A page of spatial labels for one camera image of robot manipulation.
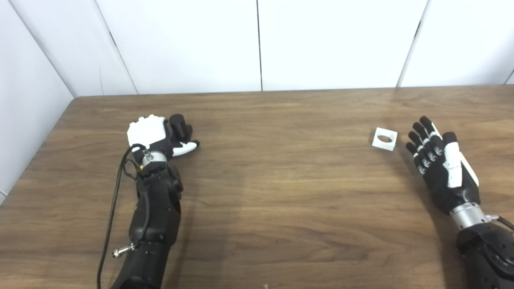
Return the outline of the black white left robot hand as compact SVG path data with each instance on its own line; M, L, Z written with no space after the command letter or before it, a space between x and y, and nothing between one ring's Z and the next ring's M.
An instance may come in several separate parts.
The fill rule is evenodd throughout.
M131 122L126 134L129 146L142 145L149 152L159 152L172 159L200 146L198 140L192 139L192 133L192 126L182 114L174 114L169 119L152 114Z

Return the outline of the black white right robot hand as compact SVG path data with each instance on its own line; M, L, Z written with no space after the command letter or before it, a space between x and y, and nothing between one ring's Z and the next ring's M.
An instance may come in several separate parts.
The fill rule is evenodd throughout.
M440 133L426 116L413 123L406 149L429 190L432 203L444 214L466 203L481 203L479 180L453 132Z

